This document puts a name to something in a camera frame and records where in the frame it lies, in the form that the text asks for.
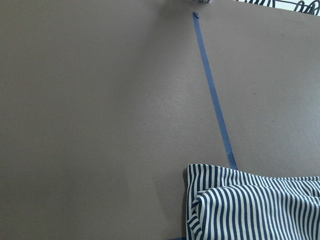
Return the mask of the blue white striped polo shirt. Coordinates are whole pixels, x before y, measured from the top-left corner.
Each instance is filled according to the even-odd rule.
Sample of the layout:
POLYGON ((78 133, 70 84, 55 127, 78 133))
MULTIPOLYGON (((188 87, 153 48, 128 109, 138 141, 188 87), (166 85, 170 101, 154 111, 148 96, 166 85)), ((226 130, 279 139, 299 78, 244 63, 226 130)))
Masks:
POLYGON ((187 166, 189 240, 317 240, 320 179, 187 166))

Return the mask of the brown paper table cover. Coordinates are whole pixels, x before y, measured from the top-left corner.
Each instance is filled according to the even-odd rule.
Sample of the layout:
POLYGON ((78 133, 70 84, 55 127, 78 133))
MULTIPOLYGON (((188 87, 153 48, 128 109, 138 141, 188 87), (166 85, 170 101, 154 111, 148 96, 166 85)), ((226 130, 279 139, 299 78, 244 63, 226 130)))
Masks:
POLYGON ((0 3, 0 237, 186 235, 186 167, 320 174, 320 19, 233 0, 0 3))

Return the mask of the blue tape line lengthwise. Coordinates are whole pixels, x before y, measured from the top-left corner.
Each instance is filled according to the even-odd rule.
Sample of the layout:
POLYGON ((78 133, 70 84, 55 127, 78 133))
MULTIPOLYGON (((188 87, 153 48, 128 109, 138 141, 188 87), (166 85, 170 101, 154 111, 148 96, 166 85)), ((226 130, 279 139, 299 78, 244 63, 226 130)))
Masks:
POLYGON ((200 55, 201 55, 201 60, 202 60, 205 76, 206 76, 206 79, 207 79, 209 92, 210 92, 211 100, 212 100, 212 103, 213 103, 216 119, 217 119, 217 122, 218 122, 221 138, 222 138, 222 141, 223 141, 226 157, 227 157, 227 160, 228 160, 230 168, 234 169, 234 170, 238 170, 237 162, 236 162, 236 159, 234 157, 232 144, 231 144, 230 137, 229 137, 229 134, 228 134, 228 130, 227 130, 227 127, 226 127, 226 123, 225 123, 225 120, 224 120, 223 111, 222 111, 222 108, 221 108, 221 105, 220 105, 220 101, 219 101, 219 98, 218 98, 214 77, 213 77, 213 74, 212 74, 212 71, 211 71, 211 67, 210 67, 210 63, 209 63, 209 60, 208 60, 206 47, 205 47, 205 43, 204 43, 204 40, 203 40, 201 26, 200 26, 199 14, 197 12, 193 12, 192 13, 192 19, 193 19, 193 24, 194 24, 195 35, 196 35, 196 38, 197 38, 198 48, 199 48, 199 52, 200 52, 200 55))

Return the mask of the blue tape line crosswise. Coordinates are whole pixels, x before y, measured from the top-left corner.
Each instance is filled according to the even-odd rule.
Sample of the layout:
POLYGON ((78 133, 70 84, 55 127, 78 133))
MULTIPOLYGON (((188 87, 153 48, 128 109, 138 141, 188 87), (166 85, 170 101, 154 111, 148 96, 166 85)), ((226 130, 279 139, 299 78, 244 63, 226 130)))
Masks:
POLYGON ((176 238, 170 238, 167 240, 186 240, 186 239, 187 239, 186 237, 176 237, 176 238))

